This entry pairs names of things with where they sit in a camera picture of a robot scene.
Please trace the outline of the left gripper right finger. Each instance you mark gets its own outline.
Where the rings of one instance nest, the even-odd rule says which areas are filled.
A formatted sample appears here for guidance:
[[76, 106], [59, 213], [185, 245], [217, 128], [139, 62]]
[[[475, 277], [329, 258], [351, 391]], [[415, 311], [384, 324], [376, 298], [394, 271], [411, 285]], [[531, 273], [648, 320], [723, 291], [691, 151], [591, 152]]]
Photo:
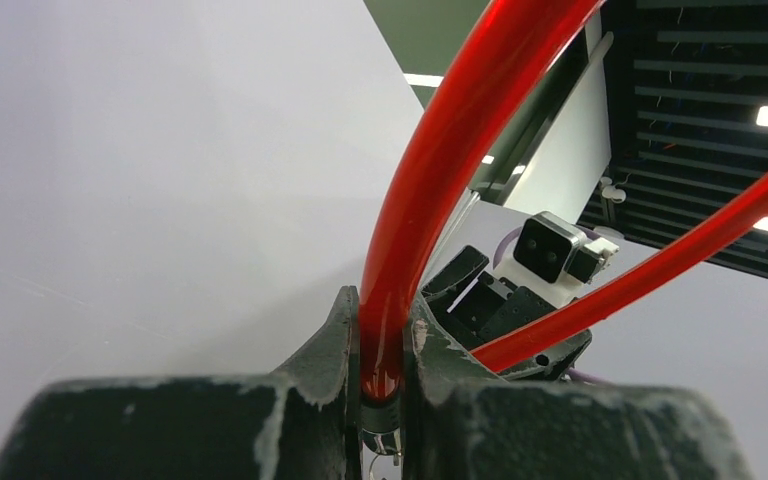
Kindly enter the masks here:
[[726, 419], [680, 388], [501, 379], [417, 299], [404, 339], [406, 479], [748, 479]]

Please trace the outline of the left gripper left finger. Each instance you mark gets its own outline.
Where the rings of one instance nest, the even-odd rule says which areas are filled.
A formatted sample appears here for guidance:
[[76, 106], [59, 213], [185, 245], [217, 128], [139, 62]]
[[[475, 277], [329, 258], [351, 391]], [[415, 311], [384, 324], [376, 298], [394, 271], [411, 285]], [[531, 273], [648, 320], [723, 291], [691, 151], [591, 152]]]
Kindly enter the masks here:
[[358, 293], [267, 374], [57, 382], [25, 407], [0, 479], [357, 479]]

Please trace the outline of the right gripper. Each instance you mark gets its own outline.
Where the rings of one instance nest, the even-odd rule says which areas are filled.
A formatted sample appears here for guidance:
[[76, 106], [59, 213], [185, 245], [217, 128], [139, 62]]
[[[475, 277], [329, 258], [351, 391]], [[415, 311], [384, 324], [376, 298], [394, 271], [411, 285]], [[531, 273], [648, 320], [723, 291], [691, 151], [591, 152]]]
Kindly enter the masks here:
[[[487, 272], [489, 263], [486, 255], [467, 245], [420, 289], [437, 322], [468, 351], [556, 309], [532, 289]], [[592, 333], [584, 330], [500, 376], [508, 381], [558, 381], [591, 342]]]

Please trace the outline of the red cable lock keys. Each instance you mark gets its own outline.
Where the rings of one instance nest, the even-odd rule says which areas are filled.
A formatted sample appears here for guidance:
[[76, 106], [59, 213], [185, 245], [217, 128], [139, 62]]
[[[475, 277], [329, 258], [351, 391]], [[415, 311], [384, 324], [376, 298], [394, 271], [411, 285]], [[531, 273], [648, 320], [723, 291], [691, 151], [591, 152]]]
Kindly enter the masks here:
[[384, 455], [374, 453], [365, 467], [368, 480], [393, 480], [402, 478], [402, 455]]

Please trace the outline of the red cable lock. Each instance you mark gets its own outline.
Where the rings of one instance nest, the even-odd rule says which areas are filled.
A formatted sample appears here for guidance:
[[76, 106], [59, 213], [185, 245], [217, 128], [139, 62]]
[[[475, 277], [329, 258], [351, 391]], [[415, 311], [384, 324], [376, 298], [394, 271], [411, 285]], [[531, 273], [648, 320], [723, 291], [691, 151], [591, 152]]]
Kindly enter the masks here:
[[[443, 226], [481, 159], [596, 1], [492, 1], [421, 117], [384, 199], [358, 314], [360, 384], [375, 403], [403, 380], [402, 332]], [[768, 216], [768, 173], [710, 218], [598, 290], [474, 351], [501, 372], [648, 295]]]

